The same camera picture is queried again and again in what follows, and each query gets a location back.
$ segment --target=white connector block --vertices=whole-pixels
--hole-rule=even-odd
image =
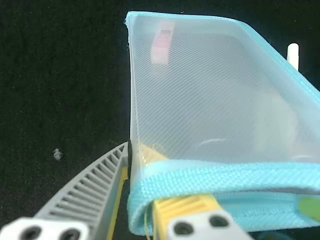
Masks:
[[[0,240],[88,240],[89,228],[78,221],[21,217],[3,226]]]

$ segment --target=black background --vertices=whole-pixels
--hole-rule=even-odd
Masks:
[[[317,0],[0,0],[0,227],[129,139],[133,10],[241,20],[283,56],[296,42],[300,72],[320,89]],[[115,239],[130,236],[122,199]]]

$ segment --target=gray plastic gripper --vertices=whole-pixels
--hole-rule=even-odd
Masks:
[[[113,214],[122,168],[128,166],[125,142],[91,163],[61,188],[34,216],[81,221],[90,239],[105,239]]]

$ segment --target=dust speck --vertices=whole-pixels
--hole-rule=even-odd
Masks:
[[[56,148],[55,150],[52,151],[53,153],[53,158],[57,161],[60,161],[62,156],[64,155],[59,148]]]

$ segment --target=white plastic stick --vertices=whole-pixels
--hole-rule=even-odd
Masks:
[[[291,43],[288,46],[286,60],[299,70],[299,45],[297,43]]]

